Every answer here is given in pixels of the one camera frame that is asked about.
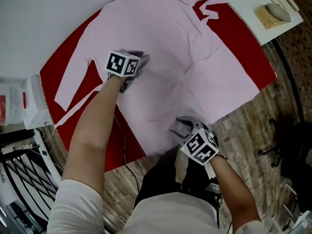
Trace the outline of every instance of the wooden floor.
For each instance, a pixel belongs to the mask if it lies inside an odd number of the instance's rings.
[[[289,80],[273,45],[264,45],[263,51],[277,74],[277,80],[263,89],[251,102],[213,124],[213,130],[219,139],[221,153],[227,156],[230,164],[252,191],[267,230],[276,233],[271,217],[274,215],[281,226],[288,221],[283,204],[291,205],[294,197],[284,184],[291,182],[280,176],[279,168],[271,168],[273,154],[258,156],[257,151],[269,149],[276,144],[275,129],[269,124],[270,118],[284,121],[292,117],[298,122],[298,114]],[[48,137],[53,128],[46,127],[43,131]],[[53,147],[52,155],[56,163],[63,167],[67,153],[57,134],[49,139],[48,145]],[[157,159],[156,156],[145,157],[129,164],[140,184]],[[183,180],[186,166],[185,155],[179,153],[176,161],[178,182]],[[125,167],[106,172],[104,220],[113,231],[122,229],[123,223],[133,210],[136,195],[136,181]],[[226,232],[230,222],[229,211],[223,203],[220,210],[221,230]]]

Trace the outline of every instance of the person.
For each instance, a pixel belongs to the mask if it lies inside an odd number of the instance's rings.
[[[62,181],[49,216],[48,234],[102,234],[105,149],[124,78],[110,77],[83,111],[74,131]],[[215,205],[204,195],[209,180],[203,166],[189,162],[179,186],[175,159],[178,147],[162,155],[143,178],[135,208],[120,234],[219,234]],[[226,159],[210,160],[233,233],[266,233],[254,197]]]

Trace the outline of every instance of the plastic bag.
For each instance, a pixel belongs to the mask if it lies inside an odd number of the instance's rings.
[[[0,125],[21,123],[23,110],[21,87],[14,83],[0,83]]]

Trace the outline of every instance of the forearm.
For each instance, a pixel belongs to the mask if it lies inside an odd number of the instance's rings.
[[[226,159],[216,155],[210,163],[220,185],[223,199],[232,215],[234,230],[244,222],[260,220],[251,191]]]
[[[119,77],[111,77],[81,114],[62,177],[82,182],[100,195],[104,190],[105,150],[122,82]]]

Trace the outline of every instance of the red table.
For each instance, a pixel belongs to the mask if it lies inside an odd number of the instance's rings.
[[[197,16],[202,19],[205,16],[199,10],[199,7],[207,0],[199,1],[194,6],[194,11]],[[270,84],[276,79],[275,73],[271,68],[270,63],[265,57],[260,45],[258,44],[251,31],[247,28],[245,23],[239,18],[234,10],[228,4],[210,5],[210,10],[219,13],[218,20],[209,20],[208,25],[218,34],[221,40],[236,56],[239,62],[244,67],[246,73],[251,77],[259,90]],[[54,102],[56,92],[58,90],[60,81],[65,72],[74,49],[78,43],[80,36],[87,25],[95,18],[99,12],[91,16],[78,29],[76,29],[64,43],[54,52],[51,58],[47,61],[45,66],[40,71],[41,83],[45,99],[49,108],[49,112],[54,123],[57,123],[66,112]],[[89,66],[88,72],[78,89],[69,109],[76,105],[82,98],[84,98],[93,88],[101,84],[101,79],[98,76],[95,64]],[[85,103],[72,117],[70,117],[62,126],[57,128],[57,133],[62,140],[65,149],[69,150],[69,144],[77,124],[79,117],[86,107]],[[116,118],[118,119],[122,132],[126,139],[126,160],[132,162],[143,156],[145,153],[140,147],[138,141],[131,132],[127,122],[123,118],[119,109],[115,110]],[[105,170],[117,168],[124,164],[123,161],[123,141],[122,133],[117,124],[114,122],[112,134],[108,142],[106,151],[106,165]]]

